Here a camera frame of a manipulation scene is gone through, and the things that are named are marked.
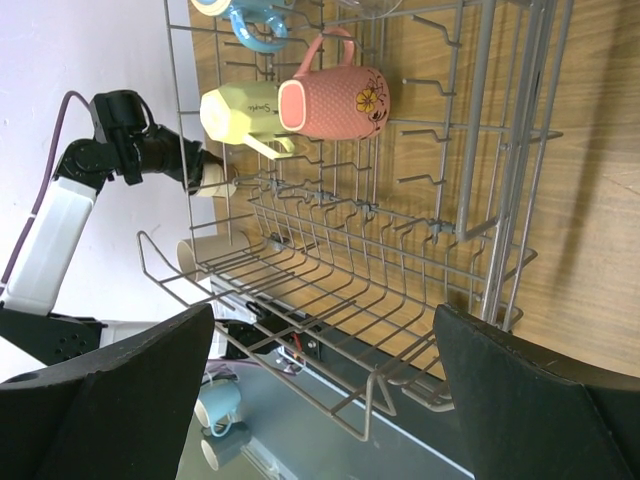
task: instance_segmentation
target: white backdrop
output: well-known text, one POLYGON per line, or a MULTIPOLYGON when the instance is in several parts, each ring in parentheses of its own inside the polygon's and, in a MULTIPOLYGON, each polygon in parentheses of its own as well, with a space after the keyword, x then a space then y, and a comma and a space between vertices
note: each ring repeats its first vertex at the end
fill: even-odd
MULTIPOLYGON (((187 0, 171 0, 173 23, 188 21, 187 0)), ((190 34, 174 37, 180 50, 183 108, 196 109, 197 84, 190 34)), ((68 90, 88 100, 98 92, 134 89, 157 122, 177 128, 163 3, 0 0, 0 269, 9 258, 36 196, 60 101, 68 90)), ((58 153, 90 137, 88 113, 72 100, 58 153)), ((201 136, 191 123, 187 134, 201 136)), ((203 200, 198 215, 211 216, 203 200)), ((175 258, 188 235, 181 186, 163 175, 128 187, 108 184, 65 277, 55 311, 114 320, 161 320, 181 305, 151 283, 139 265, 135 235, 146 230, 175 258)), ((29 367, 0 339, 0 381, 29 367)))

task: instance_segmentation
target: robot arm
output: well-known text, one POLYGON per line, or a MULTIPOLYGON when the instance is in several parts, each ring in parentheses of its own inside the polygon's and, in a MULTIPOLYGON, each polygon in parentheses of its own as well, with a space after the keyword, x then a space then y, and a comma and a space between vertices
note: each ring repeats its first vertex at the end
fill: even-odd
POLYGON ((204 163, 219 162, 200 142, 181 142, 178 134, 157 125, 136 92, 96 95, 90 111, 95 136, 65 150, 0 296, 3 308, 51 312, 96 198, 114 173, 129 185, 141 183, 144 173, 164 173, 192 188, 200 185, 204 163))

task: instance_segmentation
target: metal wire rack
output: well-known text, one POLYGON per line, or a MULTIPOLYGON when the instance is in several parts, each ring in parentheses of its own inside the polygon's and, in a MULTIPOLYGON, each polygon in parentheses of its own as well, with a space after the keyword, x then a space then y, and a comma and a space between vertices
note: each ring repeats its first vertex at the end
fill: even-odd
MULTIPOLYGON (((212 275, 213 291, 191 282, 202 295, 197 302, 250 298, 289 322, 278 333, 260 327, 267 339, 251 347, 229 341, 362 440, 369 438, 374 407, 395 414, 389 385, 431 410, 453 408, 431 330, 439 303, 464 306, 505 330, 521 319, 515 301, 523 269, 537 256, 527 237, 544 151, 562 136, 550 121, 572 0, 420 3, 413 8, 405 0, 373 20, 330 0, 299 0, 292 10, 274 6, 290 22, 288 45, 275 55, 241 48, 224 20, 192 14, 191 26, 179 26, 167 14, 172 48, 177 30, 192 32, 196 50, 200 40, 210 42, 211 70, 199 78, 201 91, 239 77, 290 78, 309 41, 330 25, 349 30, 361 64, 389 75, 397 107, 375 139, 291 135, 297 153, 276 161, 212 145, 224 159, 222 185, 239 189, 217 204, 210 221, 191 224, 193 235, 218 226, 232 244, 238 229, 256 232, 248 248, 198 262, 212 275), (432 76, 430 57, 439 66, 432 76), (407 58, 427 68, 414 68, 407 58), (307 313, 306 320, 294 320, 297 312, 307 313), (346 393, 327 405, 252 353, 274 340, 285 345, 291 332, 357 365, 366 382, 353 385, 286 344, 346 393), (386 362, 373 359, 379 351, 388 354, 386 362), (354 402, 364 405, 357 425, 341 415, 354 402)), ((270 38, 261 28, 255 31, 270 38)), ((317 56, 317 68, 339 61, 340 42, 331 43, 317 56)), ((175 77, 173 52, 172 63, 175 77)), ((182 128, 193 112, 182 110, 179 93, 176 83, 182 128)), ((185 306, 194 303, 171 287, 193 272, 180 272, 144 232, 139 244, 145 274, 185 306), (150 254, 172 273, 152 275, 150 254)))

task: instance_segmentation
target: blue mug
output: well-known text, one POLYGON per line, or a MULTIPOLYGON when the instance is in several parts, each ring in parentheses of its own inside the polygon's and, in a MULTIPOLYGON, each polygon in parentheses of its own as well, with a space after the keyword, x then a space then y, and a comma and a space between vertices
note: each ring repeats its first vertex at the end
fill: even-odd
POLYGON ((264 42, 247 28, 247 23, 265 23, 277 38, 287 38, 289 32, 282 15, 272 5, 290 8, 286 0, 191 0, 193 5, 210 17, 221 16, 231 20, 233 33, 245 47, 260 53, 275 53, 286 42, 264 42))
POLYGON ((224 417, 230 417, 236 413, 240 399, 240 389, 236 382, 216 380, 200 389, 193 411, 202 426, 211 429, 211 435, 222 437, 227 434, 233 422, 229 418, 229 423, 222 430, 216 430, 216 424, 224 417))

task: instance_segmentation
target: flower print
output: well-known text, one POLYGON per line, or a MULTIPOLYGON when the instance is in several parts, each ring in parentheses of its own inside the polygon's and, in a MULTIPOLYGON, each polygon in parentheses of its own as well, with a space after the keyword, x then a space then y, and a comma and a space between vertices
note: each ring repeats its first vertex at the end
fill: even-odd
POLYGON ((378 94, 371 88, 365 88, 356 95, 356 108, 359 112, 371 113, 376 108, 378 94))

